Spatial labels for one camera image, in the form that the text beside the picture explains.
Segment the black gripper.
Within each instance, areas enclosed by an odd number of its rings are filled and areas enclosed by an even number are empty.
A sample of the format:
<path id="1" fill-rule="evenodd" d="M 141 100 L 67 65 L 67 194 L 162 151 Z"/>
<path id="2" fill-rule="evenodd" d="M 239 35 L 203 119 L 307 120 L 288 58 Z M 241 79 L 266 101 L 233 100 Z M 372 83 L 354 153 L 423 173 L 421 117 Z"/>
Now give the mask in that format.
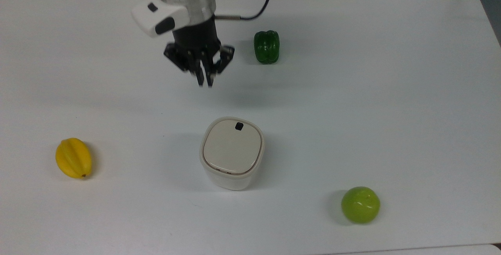
<path id="1" fill-rule="evenodd" d="M 215 16 L 200 24 L 174 30 L 173 38 L 174 43 L 166 45 L 164 56 L 182 72 L 195 76 L 200 87 L 204 85 L 205 78 L 200 59 L 192 51 L 204 50 L 204 71 L 209 88 L 213 87 L 215 77 L 233 60 L 235 48 L 230 45 L 221 46 Z"/>

